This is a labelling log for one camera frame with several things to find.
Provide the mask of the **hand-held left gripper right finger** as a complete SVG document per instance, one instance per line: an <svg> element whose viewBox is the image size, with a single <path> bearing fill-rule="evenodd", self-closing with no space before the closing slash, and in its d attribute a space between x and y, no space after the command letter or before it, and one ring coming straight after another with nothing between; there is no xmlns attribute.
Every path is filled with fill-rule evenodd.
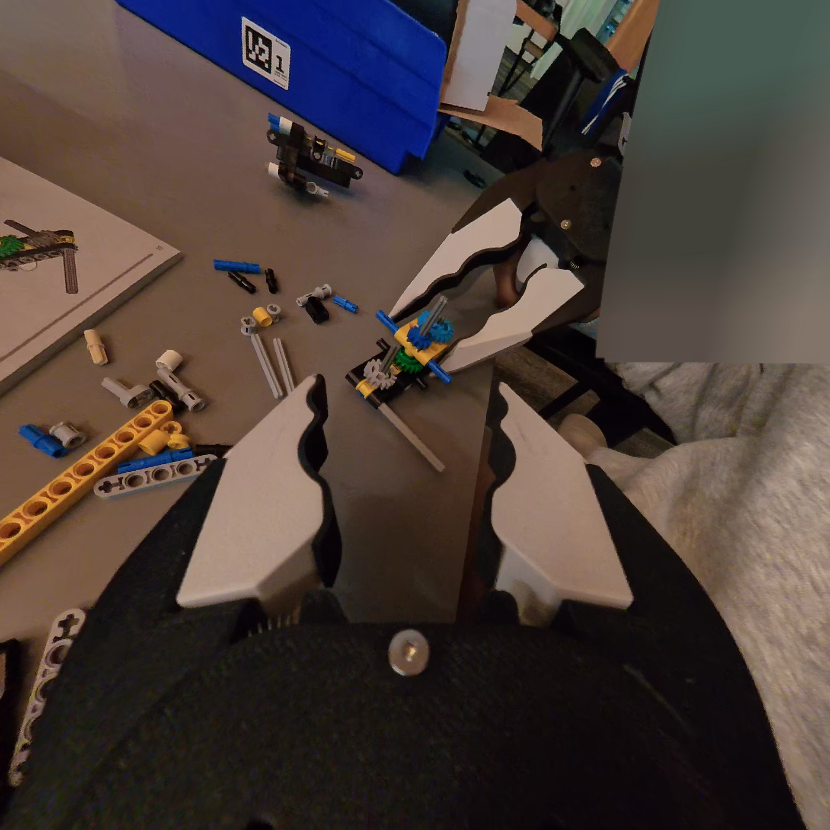
<svg viewBox="0 0 830 830"><path fill-rule="evenodd" d="M584 459L506 383L492 398L485 586L522 624L550 624L564 601L625 610L632 590Z"/></svg>

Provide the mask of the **wooden table frame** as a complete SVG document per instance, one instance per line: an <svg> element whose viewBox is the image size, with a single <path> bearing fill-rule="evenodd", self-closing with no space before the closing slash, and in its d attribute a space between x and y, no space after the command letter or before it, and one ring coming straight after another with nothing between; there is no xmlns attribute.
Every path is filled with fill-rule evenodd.
<svg viewBox="0 0 830 830"><path fill-rule="evenodd" d="M620 68L634 70L648 45L660 1L633 1L606 49Z"/></svg>

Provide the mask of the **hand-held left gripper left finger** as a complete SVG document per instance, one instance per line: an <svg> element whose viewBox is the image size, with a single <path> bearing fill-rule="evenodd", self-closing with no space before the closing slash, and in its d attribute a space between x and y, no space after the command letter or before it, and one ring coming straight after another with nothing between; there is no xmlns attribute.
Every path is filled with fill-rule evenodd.
<svg viewBox="0 0 830 830"><path fill-rule="evenodd" d="M210 472L213 500L179 588L181 607L256 599L291 610L333 587L342 542L328 483L326 380L313 374Z"/></svg>

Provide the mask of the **lego instruction booklet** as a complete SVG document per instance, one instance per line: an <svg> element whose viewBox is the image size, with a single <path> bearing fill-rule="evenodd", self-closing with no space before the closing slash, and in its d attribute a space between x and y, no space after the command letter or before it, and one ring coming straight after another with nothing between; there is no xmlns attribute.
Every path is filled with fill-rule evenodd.
<svg viewBox="0 0 830 830"><path fill-rule="evenodd" d="M182 254L1 160L1 391L107 317Z"/></svg>

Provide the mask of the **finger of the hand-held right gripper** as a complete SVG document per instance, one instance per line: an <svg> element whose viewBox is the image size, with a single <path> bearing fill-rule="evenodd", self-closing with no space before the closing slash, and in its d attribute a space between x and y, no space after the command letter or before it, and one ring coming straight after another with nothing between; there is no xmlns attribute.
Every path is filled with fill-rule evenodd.
<svg viewBox="0 0 830 830"><path fill-rule="evenodd" d="M475 269L507 258L522 238L522 211L506 199L450 233L389 312L404 319L426 308L439 294L462 284Z"/></svg>
<svg viewBox="0 0 830 830"><path fill-rule="evenodd" d="M524 345L535 328L584 288L571 271L552 267L537 270L513 306L494 313L476 334L455 343L446 358L447 373L454 374Z"/></svg>

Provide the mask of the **blue lego connector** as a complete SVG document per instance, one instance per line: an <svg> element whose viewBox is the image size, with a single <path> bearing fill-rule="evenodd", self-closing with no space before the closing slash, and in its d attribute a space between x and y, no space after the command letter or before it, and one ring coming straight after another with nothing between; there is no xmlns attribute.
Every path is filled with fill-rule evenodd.
<svg viewBox="0 0 830 830"><path fill-rule="evenodd" d="M68 449L63 443L49 432L45 432L33 424L25 424L17 429L18 434L33 448L52 459L64 457Z"/></svg>

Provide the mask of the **black lego assembly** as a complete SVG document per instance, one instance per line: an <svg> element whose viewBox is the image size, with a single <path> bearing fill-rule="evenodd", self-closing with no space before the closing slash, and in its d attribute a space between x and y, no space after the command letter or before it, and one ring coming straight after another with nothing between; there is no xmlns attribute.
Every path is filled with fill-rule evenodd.
<svg viewBox="0 0 830 830"><path fill-rule="evenodd" d="M267 119L266 138L275 148L275 160L268 162L266 172L273 179L304 196L327 199L329 191L322 182L348 189L363 177L353 154L311 135L285 116L269 114Z"/></svg>

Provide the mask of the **person's grey fleece clothing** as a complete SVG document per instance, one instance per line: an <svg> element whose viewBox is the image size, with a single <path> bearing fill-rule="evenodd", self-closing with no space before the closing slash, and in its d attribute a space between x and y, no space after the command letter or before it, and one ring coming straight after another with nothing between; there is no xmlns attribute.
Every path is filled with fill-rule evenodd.
<svg viewBox="0 0 830 830"><path fill-rule="evenodd" d="M620 363L671 430L600 466L680 555L741 648L809 828L829 825L828 364Z"/></svg>

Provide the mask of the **black chair base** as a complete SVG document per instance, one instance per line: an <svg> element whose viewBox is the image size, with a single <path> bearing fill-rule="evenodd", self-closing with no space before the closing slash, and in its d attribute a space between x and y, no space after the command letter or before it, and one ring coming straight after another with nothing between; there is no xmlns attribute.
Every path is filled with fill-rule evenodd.
<svg viewBox="0 0 830 830"><path fill-rule="evenodd" d="M597 358L594 339L573 328L561 327L534 335L525 347L575 380L569 389L538 410L543 419L552 418L584 394L593 392L598 401L587 418L599 427L610 447L642 429L650 430L672 446L677 444L669 426L649 404L629 391L623 380Z"/></svg>

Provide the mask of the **blue bin with square tag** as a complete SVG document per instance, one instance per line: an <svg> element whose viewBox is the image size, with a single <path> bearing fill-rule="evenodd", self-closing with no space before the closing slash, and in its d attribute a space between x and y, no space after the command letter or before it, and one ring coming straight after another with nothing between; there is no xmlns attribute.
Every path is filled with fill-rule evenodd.
<svg viewBox="0 0 830 830"><path fill-rule="evenodd" d="M447 45L393 2L119 5L389 173L431 145Z"/></svg>

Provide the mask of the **person's right hand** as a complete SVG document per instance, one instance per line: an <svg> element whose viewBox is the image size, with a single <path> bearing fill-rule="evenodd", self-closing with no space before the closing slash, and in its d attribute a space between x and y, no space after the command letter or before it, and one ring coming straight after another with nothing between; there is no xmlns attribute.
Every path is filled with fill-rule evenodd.
<svg viewBox="0 0 830 830"><path fill-rule="evenodd" d="M512 256L493 265L495 280L495 304L498 310L505 310L515 305L520 298L516 287L517 265L521 254Z"/></svg>

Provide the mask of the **grey lego angle connector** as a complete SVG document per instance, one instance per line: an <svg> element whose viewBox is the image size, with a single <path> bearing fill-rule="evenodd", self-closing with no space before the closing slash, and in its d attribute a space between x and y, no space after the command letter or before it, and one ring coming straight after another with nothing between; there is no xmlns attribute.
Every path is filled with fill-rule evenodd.
<svg viewBox="0 0 830 830"><path fill-rule="evenodd" d="M154 399L154 392L148 386L137 384L128 388L120 381L105 377L100 385L109 393L116 396L119 402L128 409L140 409Z"/></svg>

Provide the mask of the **grey lego beam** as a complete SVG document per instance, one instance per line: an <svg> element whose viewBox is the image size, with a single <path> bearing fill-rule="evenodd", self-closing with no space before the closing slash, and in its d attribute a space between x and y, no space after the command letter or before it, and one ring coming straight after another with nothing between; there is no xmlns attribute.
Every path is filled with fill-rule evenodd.
<svg viewBox="0 0 830 830"><path fill-rule="evenodd" d="M85 621L86 609L72 607L59 614L52 622L26 702L25 714L7 772L7 783L13 789L19 787L25 777L26 763L32 752L34 728L45 708L49 686L59 675L67 654Z"/></svg>
<svg viewBox="0 0 830 830"><path fill-rule="evenodd" d="M204 454L175 462L147 466L107 476L92 488L95 496L110 500L123 495L157 489L177 482L190 482L218 460L214 454Z"/></svg>

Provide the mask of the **long yellow lego beam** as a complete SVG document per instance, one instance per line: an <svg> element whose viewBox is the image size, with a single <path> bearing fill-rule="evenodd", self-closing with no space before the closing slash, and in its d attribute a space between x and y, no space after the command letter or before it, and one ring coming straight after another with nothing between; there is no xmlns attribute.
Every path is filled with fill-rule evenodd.
<svg viewBox="0 0 830 830"><path fill-rule="evenodd" d="M140 450L140 442L172 420L172 404L157 400L21 503L1 521L1 565L88 494L119 462Z"/></svg>

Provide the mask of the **lego gear assembly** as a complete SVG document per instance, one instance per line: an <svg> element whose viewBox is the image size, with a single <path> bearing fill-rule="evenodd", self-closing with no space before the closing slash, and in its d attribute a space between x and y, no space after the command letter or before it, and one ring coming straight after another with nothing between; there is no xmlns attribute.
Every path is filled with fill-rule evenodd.
<svg viewBox="0 0 830 830"><path fill-rule="evenodd" d="M437 472L444 464L393 411L391 403L410 388L427 389L429 376L444 384L451 375L441 368L441 360L454 338L454 326L445 308L448 299L439 295L433 304L410 321L399 324L389 315L377 312L376 318L391 335L379 339L379 352L351 369L346 379L376 412L380 413Z"/></svg>

